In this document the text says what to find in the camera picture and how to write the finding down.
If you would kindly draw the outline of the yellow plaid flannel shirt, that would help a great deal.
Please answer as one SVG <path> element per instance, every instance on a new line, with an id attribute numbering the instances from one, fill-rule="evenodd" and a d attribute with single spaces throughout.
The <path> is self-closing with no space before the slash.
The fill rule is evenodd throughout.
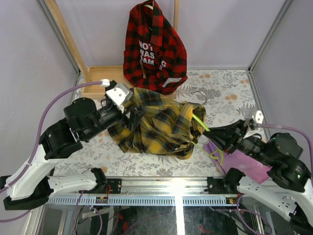
<path id="1" fill-rule="evenodd" d="M 206 110 L 197 103 L 177 102 L 143 88 L 133 88 L 136 108 L 145 110 L 140 124 L 130 131 L 116 123 L 110 137 L 124 152 L 174 156 L 189 159 L 204 131 Z"/>

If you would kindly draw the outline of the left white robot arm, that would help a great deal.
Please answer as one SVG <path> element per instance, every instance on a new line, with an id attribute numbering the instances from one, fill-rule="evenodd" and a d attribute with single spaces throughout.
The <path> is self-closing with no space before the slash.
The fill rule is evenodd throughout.
<path id="1" fill-rule="evenodd" d="M 83 148 L 95 136 L 114 124 L 121 124 L 130 130 L 138 126 L 144 111 L 131 105 L 124 112 L 109 99 L 106 105 L 96 108 L 90 98 L 79 98 L 64 108 L 65 118 L 48 127 L 39 138 L 34 159 L 26 162 L 11 176 L 0 178 L 0 187 L 6 188 L 7 197 L 3 204 L 7 211 L 32 210 L 45 204 L 53 196 L 70 193 L 102 193 L 108 180 L 99 168 L 91 168 L 79 175 L 50 176 L 51 170 Z"/>

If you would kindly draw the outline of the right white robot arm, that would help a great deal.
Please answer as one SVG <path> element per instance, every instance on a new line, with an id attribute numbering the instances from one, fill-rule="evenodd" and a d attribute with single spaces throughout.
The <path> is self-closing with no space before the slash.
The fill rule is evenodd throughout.
<path id="1" fill-rule="evenodd" d="M 288 221 L 295 232 L 311 235 L 313 178 L 311 170 L 299 159 L 303 152 L 302 147 L 288 132 L 275 133 L 267 142 L 262 142 L 256 136 L 257 128 L 285 129 L 303 134 L 295 128 L 263 124 L 250 119 L 207 129 L 203 135 L 225 154 L 238 150 L 262 165 L 270 167 L 267 175 L 277 186 L 287 190 L 292 199 L 264 188 L 247 174 L 233 167 L 223 178 L 224 190 L 228 193 L 240 192 L 254 198 Z"/>

